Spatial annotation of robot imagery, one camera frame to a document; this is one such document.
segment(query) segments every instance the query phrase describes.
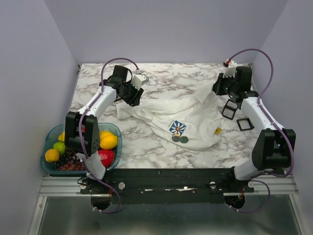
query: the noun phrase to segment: gray wall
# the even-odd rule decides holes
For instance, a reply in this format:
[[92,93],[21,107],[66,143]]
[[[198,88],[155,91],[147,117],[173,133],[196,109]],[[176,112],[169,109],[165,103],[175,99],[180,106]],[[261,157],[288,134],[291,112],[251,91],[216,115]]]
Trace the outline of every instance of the gray wall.
[[43,0],[0,7],[0,233],[28,232],[48,131],[64,123],[77,66]]
[[[261,47],[287,0],[45,0],[81,63],[221,62]],[[247,53],[238,62],[252,62]]]
[[[274,63],[274,78],[264,103],[279,122],[297,134],[294,175],[310,222],[313,221],[312,9],[312,0],[290,0],[262,47]],[[260,91],[268,82],[269,64],[259,54],[253,67]]]

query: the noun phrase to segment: marble tabletop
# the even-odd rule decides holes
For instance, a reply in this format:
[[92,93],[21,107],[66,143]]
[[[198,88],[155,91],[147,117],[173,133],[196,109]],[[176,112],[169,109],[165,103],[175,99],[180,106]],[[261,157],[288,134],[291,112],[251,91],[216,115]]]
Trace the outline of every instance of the marble tabletop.
[[[115,64],[107,66],[104,78],[108,78]],[[122,64],[132,71],[132,64]],[[102,64],[83,64],[77,81],[71,111],[78,111],[96,93],[100,82]],[[138,64],[149,77],[143,85],[142,99],[175,99],[193,94],[198,88],[216,78],[225,68],[222,64]],[[221,112],[228,100],[219,96]],[[239,130],[236,120],[245,118],[237,110],[233,120],[224,118],[221,140],[205,151],[193,151],[163,140],[152,133],[149,125],[134,117],[119,120],[115,104],[101,116],[99,122],[110,122],[122,133],[123,150],[117,168],[221,168],[232,167],[249,158],[257,140],[255,130]]]

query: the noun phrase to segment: blue plastic basin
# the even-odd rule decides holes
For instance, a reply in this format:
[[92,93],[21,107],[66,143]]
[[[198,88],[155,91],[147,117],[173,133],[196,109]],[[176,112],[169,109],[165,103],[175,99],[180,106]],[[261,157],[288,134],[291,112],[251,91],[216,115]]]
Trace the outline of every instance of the blue plastic basin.
[[[99,123],[99,130],[100,131],[110,131],[113,134],[115,134],[118,137],[118,144],[117,147],[113,149],[115,153],[115,159],[113,164],[107,169],[112,170],[114,169],[117,164],[119,163],[121,154],[122,154],[122,135],[121,131],[117,126],[111,123]],[[53,145],[58,142],[58,137],[64,132],[65,130],[65,124],[58,125],[54,127],[47,135],[45,139],[45,146],[43,150],[43,154],[41,155],[40,164],[41,167],[44,169],[45,172],[49,174],[54,175],[78,175],[78,174],[85,174],[86,172],[84,170],[69,170],[69,171],[61,171],[61,170],[55,170],[53,163],[48,163],[45,160],[45,153],[47,150],[53,148]]]

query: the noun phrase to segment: yellow label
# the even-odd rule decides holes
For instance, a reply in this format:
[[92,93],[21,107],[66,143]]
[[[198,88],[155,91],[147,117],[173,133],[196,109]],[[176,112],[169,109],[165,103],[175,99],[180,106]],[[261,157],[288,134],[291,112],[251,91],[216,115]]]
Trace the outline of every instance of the yellow label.
[[222,129],[220,127],[216,128],[214,134],[217,135],[222,131]]

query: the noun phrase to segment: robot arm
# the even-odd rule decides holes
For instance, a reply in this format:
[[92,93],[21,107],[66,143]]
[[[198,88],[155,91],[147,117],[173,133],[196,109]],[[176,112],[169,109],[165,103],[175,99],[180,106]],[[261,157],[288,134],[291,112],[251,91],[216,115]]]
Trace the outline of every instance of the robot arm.
[[[84,160],[88,170],[98,179],[102,179],[106,171],[98,155],[100,144],[99,118],[118,97],[121,97],[131,106],[139,105],[143,93],[141,86],[148,81],[148,78],[143,74],[136,74],[130,81],[126,81],[128,71],[129,69],[123,66],[115,66],[112,76],[104,80],[104,88],[102,89],[100,84],[97,93],[83,108],[78,112],[68,112],[66,116],[65,145],[75,151],[81,160]],[[79,120],[84,113],[83,138],[88,158],[83,152],[78,130]]]
[[258,102],[259,94],[250,89],[251,78],[252,69],[237,67],[235,62],[225,73],[219,74],[213,86],[216,95],[228,94],[230,96],[231,101],[249,117],[259,134],[250,158],[234,169],[237,180],[249,180],[264,170],[284,169],[291,165],[288,145],[273,123],[287,136],[292,149],[295,144],[295,132],[279,124],[264,107],[261,99]]

